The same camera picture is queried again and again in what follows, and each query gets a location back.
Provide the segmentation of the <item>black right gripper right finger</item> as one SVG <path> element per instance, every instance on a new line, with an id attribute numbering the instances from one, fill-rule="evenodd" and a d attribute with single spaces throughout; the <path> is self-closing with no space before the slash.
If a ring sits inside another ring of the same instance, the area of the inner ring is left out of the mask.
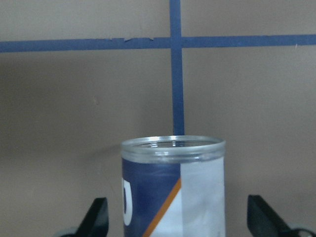
<path id="1" fill-rule="evenodd" d="M 254 237 L 314 237 L 315 232 L 291 228 L 260 195 L 247 198 L 247 227 Z"/>

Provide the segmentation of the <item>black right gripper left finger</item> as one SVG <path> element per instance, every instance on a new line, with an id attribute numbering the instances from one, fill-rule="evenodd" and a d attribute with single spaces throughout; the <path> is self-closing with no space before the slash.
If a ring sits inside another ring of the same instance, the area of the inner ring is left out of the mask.
<path id="1" fill-rule="evenodd" d="M 106 237 L 109 231 L 109 210 L 106 197 L 96 198 L 74 233 L 58 237 Z"/>

